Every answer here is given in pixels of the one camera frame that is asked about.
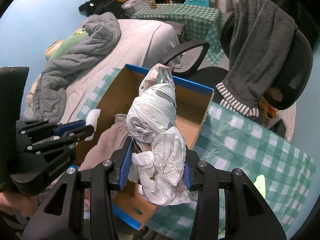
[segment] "black mesh chair back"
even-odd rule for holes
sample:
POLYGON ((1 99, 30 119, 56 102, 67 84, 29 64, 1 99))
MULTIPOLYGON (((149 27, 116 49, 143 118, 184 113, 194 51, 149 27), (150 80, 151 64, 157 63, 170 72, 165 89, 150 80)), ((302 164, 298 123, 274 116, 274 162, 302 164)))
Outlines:
MULTIPOLYGON (((234 13, 226 20, 220 36, 222 49, 229 57, 230 43, 235 26, 234 13)), ((287 59, 271 87, 273 94, 267 91, 264 98, 276 109, 289 108, 301 95, 312 68, 312 49, 307 38, 300 30, 296 30, 287 59)))

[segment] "green pillow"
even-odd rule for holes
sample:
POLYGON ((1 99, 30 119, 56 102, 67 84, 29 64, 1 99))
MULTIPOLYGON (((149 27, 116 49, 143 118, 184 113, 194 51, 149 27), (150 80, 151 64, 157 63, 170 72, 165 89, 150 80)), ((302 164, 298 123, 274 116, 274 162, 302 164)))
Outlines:
POLYGON ((63 43, 57 48, 57 50, 53 53, 50 60, 57 59, 65 54, 70 48, 77 45, 84 38, 88 37, 88 33, 85 29, 76 30, 72 35, 66 38, 63 43))

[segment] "metal screw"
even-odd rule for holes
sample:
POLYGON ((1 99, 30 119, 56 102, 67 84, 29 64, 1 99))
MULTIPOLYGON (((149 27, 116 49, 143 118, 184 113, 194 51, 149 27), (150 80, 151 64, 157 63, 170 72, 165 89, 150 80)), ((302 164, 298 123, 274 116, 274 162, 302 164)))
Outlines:
POLYGON ((112 164, 112 161, 111 160, 105 160, 103 163, 103 166, 110 166, 112 164))
POLYGON ((208 165, 208 163, 207 163, 206 161, 199 161, 199 162, 198 162, 198 165, 199 165, 200 167, 205 167, 205 166, 208 165))
POLYGON ((73 174, 75 172, 76 172, 76 169, 74 167, 67 169, 67 173, 69 173, 69 174, 73 174))
POLYGON ((243 171, 241 171, 241 169, 234 169, 233 171, 236 175, 242 175, 243 171))

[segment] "yellow-green object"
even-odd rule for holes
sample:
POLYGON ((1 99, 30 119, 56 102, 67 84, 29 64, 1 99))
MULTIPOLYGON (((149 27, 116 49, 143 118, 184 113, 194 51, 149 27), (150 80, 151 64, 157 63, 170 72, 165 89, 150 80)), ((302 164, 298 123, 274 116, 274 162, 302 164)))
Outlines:
POLYGON ((263 198, 266 198, 266 178, 263 175, 259 175, 254 183, 263 198))
POLYGON ((66 38, 63 43, 57 48, 54 54, 51 56, 50 60, 57 59, 65 54, 71 47, 76 46, 83 39, 87 38, 89 35, 85 29, 76 30, 68 38, 66 38))

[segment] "green checkered tablecloth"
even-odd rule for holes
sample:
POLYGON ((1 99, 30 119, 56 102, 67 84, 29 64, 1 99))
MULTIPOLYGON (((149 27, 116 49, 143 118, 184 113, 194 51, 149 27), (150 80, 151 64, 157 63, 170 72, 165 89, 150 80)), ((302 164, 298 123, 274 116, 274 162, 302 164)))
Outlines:
POLYGON ((185 25, 185 39, 201 39, 210 43, 206 59, 212 65, 222 59, 220 44, 223 20, 220 9, 186 4, 158 4, 156 9, 148 5, 136 12, 132 19, 172 21, 185 25))
MULTIPOLYGON (((288 230, 302 208, 316 167, 314 160, 292 144, 216 103, 211 103, 194 150, 218 169, 241 168, 251 181, 266 177, 266 201, 288 230)), ((220 238, 224 236, 224 193, 220 190, 220 238)), ((158 207, 147 222, 174 240, 188 240, 196 202, 158 207)))

